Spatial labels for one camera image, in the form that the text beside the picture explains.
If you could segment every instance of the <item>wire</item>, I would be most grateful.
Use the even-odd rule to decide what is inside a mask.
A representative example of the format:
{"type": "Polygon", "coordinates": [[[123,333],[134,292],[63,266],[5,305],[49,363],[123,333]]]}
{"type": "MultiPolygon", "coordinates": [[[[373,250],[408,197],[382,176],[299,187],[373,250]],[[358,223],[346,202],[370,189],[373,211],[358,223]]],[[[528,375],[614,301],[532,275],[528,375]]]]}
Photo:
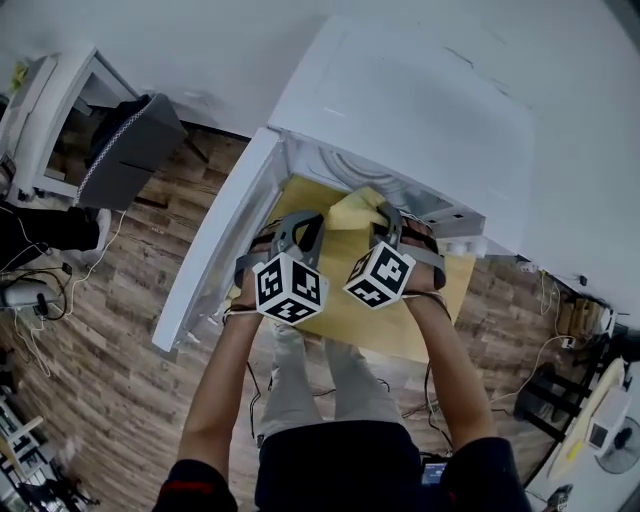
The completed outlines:
{"type": "Polygon", "coordinates": [[[249,373],[251,374],[251,378],[253,379],[253,385],[255,386],[256,392],[253,395],[253,398],[251,399],[251,403],[249,404],[249,421],[251,422],[251,438],[255,439],[256,438],[256,433],[255,430],[253,428],[253,408],[256,405],[256,403],[258,402],[258,400],[260,400],[260,397],[262,396],[262,393],[260,392],[260,387],[258,386],[258,381],[256,380],[256,376],[253,373],[253,369],[251,368],[251,364],[249,364],[249,361],[247,361],[247,369],[249,370],[249,373]]]}
{"type": "Polygon", "coordinates": [[[538,363],[540,362],[540,356],[542,355],[542,351],[544,350],[544,348],[554,340],[565,339],[565,338],[568,338],[568,337],[570,337],[570,336],[554,336],[553,338],[549,338],[547,341],[545,341],[544,345],[542,345],[542,347],[540,347],[540,350],[538,350],[538,356],[536,357],[536,363],[533,365],[533,371],[531,372],[531,375],[529,376],[529,378],[527,380],[524,381],[524,384],[522,384],[522,386],[520,386],[518,391],[514,391],[513,393],[507,393],[506,395],[502,395],[502,396],[500,396],[498,398],[494,398],[489,403],[493,404],[493,403],[497,402],[498,400],[502,400],[503,398],[507,398],[509,396],[517,395],[518,393],[520,393],[520,391],[522,391],[525,388],[525,386],[527,384],[529,384],[529,382],[531,382],[531,379],[533,379],[533,377],[535,376],[536,369],[538,368],[538,363]]]}
{"type": "Polygon", "coordinates": [[[547,505],[547,500],[545,500],[544,498],[542,498],[539,494],[536,494],[535,492],[531,492],[527,489],[524,490],[524,492],[526,492],[527,494],[531,494],[531,496],[533,496],[536,499],[539,499],[542,503],[544,503],[545,505],[547,505]]]}
{"type": "MultiPolygon", "coordinates": [[[[387,393],[391,393],[391,386],[389,385],[389,383],[388,383],[386,380],[384,380],[384,379],[377,379],[377,381],[378,381],[380,384],[382,384],[382,385],[386,386],[386,388],[387,388],[387,393]]],[[[272,384],[272,382],[269,382],[269,391],[271,391],[271,384],[272,384]]],[[[320,396],[330,395],[331,393],[335,393],[335,392],[336,392],[336,388],[333,388],[333,389],[328,389],[327,391],[321,391],[320,393],[314,393],[314,394],[313,394],[313,396],[314,396],[315,398],[317,398],[317,397],[320,397],[320,396]]]]}
{"type": "Polygon", "coordinates": [[[449,436],[447,436],[447,434],[445,434],[442,431],[442,428],[440,427],[440,421],[438,421],[438,416],[435,413],[435,410],[433,409],[433,405],[431,404],[431,398],[429,398],[429,390],[427,389],[427,385],[429,383],[429,374],[431,373],[431,361],[429,361],[429,364],[427,365],[427,374],[424,378],[424,396],[425,399],[427,400],[427,405],[429,406],[429,425],[433,428],[435,428],[436,430],[438,430],[438,432],[440,432],[440,435],[442,436],[442,439],[444,439],[445,443],[449,446],[449,448],[453,448],[453,443],[451,442],[451,439],[449,439],[449,436]],[[436,426],[433,426],[433,423],[431,423],[431,416],[433,415],[433,417],[436,420],[436,426]]]}
{"type": "Polygon", "coordinates": [[[542,284],[542,297],[540,297],[540,314],[542,316],[546,315],[549,310],[551,309],[551,306],[553,305],[553,293],[556,289],[559,290],[558,285],[554,282],[553,283],[553,287],[551,288],[551,295],[549,295],[549,303],[547,304],[547,307],[544,307],[544,302],[545,302],[545,297],[546,297],[546,292],[544,289],[544,275],[546,274],[545,271],[542,271],[540,273],[540,283],[542,284]]]}
{"type": "Polygon", "coordinates": [[[2,287],[2,290],[4,291],[11,288],[13,285],[15,285],[19,281],[29,281],[28,279],[29,276],[40,275],[40,274],[51,276],[56,280],[56,283],[58,284],[58,288],[60,290],[60,292],[58,293],[58,297],[62,297],[64,299],[64,308],[60,310],[62,312],[60,316],[51,318],[50,316],[47,315],[45,317],[47,320],[51,320],[52,322],[55,322],[56,320],[60,320],[62,317],[64,317],[64,314],[67,311],[67,295],[65,294],[65,289],[67,287],[67,284],[69,284],[69,279],[71,279],[71,276],[69,276],[69,279],[67,279],[67,282],[63,285],[62,281],[60,281],[60,278],[57,275],[55,275],[53,272],[49,272],[48,270],[31,270],[31,271],[25,272],[24,274],[19,275],[18,277],[10,281],[9,284],[2,287]]]}
{"type": "Polygon", "coordinates": [[[36,361],[38,361],[38,365],[40,366],[40,370],[42,371],[44,376],[47,377],[47,378],[51,377],[51,370],[49,369],[49,366],[47,365],[47,362],[42,357],[42,353],[40,352],[40,349],[38,348],[38,343],[36,342],[35,338],[33,337],[33,333],[34,332],[44,331],[44,319],[43,319],[43,317],[41,317],[41,316],[38,317],[40,319],[40,327],[31,327],[29,329],[29,336],[31,337],[31,343],[33,344],[33,347],[32,347],[29,344],[29,342],[27,341],[27,339],[24,336],[22,336],[22,334],[20,334],[20,330],[18,329],[18,310],[14,308],[13,312],[14,312],[14,315],[15,315],[14,319],[13,319],[13,325],[16,328],[16,334],[20,337],[20,339],[22,339],[22,341],[24,341],[24,344],[26,345],[26,347],[29,350],[29,352],[31,352],[35,356],[36,361]]]}
{"type": "Polygon", "coordinates": [[[506,409],[491,409],[493,412],[503,412],[505,413],[507,416],[511,416],[513,418],[513,414],[511,414],[509,411],[507,411],[506,409]]]}
{"type": "Polygon", "coordinates": [[[11,259],[11,261],[9,261],[9,263],[7,263],[4,268],[2,270],[0,270],[0,273],[4,272],[5,270],[7,270],[11,264],[17,260],[20,256],[22,256],[25,252],[27,252],[29,249],[31,249],[32,247],[35,247],[36,249],[38,249],[38,251],[40,251],[40,254],[46,255],[46,251],[49,250],[49,244],[47,244],[46,242],[38,242],[38,243],[34,243],[32,242],[29,237],[27,236],[27,232],[24,229],[24,224],[22,224],[22,219],[20,218],[20,216],[14,212],[11,211],[7,208],[5,208],[4,206],[0,206],[0,210],[3,210],[7,213],[10,213],[12,215],[15,215],[16,219],[18,219],[18,223],[20,224],[20,229],[22,230],[22,235],[24,236],[24,239],[27,241],[27,243],[31,244],[30,246],[28,246],[26,249],[23,249],[22,251],[20,251],[20,253],[18,253],[17,256],[14,256],[13,259],[11,259]],[[47,248],[45,249],[45,251],[43,251],[42,249],[40,249],[40,247],[38,247],[38,244],[44,244],[47,246],[47,248]]]}
{"type": "Polygon", "coordinates": [[[91,275],[91,273],[93,272],[93,270],[98,266],[98,264],[102,261],[102,258],[104,258],[104,255],[107,254],[107,249],[109,249],[109,246],[113,243],[113,241],[118,237],[118,235],[120,234],[120,228],[122,228],[122,221],[124,220],[125,215],[127,214],[127,211],[123,211],[122,212],[122,217],[120,217],[120,222],[118,223],[118,229],[116,230],[116,234],[113,235],[113,238],[111,240],[109,240],[109,243],[107,245],[105,245],[104,250],[102,251],[102,255],[100,256],[100,258],[98,259],[98,261],[96,261],[93,266],[89,269],[89,272],[87,272],[87,275],[84,276],[82,279],[78,279],[76,281],[73,282],[73,284],[71,285],[71,308],[69,309],[68,313],[65,313],[64,316],[69,316],[73,314],[73,293],[76,289],[76,285],[78,283],[83,283],[85,282],[87,279],[89,279],[89,276],[91,275]]]}

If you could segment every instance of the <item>khaki pants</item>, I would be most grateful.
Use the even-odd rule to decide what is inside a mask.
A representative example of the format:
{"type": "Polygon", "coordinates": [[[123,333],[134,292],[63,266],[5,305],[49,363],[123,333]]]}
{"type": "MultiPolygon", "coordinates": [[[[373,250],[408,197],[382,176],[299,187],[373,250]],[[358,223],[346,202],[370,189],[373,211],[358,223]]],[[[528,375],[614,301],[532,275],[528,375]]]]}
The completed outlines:
{"type": "MultiPolygon", "coordinates": [[[[324,423],[307,379],[302,336],[292,330],[275,343],[273,386],[259,429],[263,439],[283,430],[324,423]]],[[[357,347],[325,340],[324,349],[336,388],[335,421],[403,424],[398,406],[357,347]]]]}

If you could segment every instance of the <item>white refrigerator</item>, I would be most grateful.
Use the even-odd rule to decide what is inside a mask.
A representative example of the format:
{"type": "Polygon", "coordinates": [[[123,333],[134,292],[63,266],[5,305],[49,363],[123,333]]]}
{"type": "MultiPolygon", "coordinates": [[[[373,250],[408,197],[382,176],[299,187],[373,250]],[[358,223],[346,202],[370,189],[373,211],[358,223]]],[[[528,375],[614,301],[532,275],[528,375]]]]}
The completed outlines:
{"type": "Polygon", "coordinates": [[[455,254],[518,254],[533,124],[526,108],[420,34],[330,18],[211,206],[153,343],[171,350],[226,297],[293,175],[370,185],[429,222],[455,254]]]}

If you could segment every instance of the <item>black shirt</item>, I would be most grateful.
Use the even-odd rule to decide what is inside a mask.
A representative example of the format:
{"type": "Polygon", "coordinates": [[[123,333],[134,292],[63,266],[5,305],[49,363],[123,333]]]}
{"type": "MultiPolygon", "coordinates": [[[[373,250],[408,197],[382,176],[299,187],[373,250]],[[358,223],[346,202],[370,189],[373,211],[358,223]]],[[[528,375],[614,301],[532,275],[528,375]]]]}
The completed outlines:
{"type": "MultiPolygon", "coordinates": [[[[407,430],[377,421],[331,422],[269,437],[260,452],[255,501],[262,512],[384,510],[529,512],[508,441],[480,439],[449,461],[440,486],[421,484],[420,454],[407,430]]],[[[237,510],[220,474],[176,463],[157,512],[237,510]]]]}

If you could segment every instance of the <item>yellow towel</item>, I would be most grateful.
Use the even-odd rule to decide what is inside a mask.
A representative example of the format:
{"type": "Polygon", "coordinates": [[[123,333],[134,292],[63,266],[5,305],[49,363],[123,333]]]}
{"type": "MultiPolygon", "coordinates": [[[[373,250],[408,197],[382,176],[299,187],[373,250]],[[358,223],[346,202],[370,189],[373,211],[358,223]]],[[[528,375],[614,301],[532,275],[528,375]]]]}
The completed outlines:
{"type": "Polygon", "coordinates": [[[384,196],[370,187],[356,190],[329,208],[326,228],[338,231],[368,229],[371,224],[387,226],[387,219],[377,212],[377,207],[385,201],[384,196]]]}

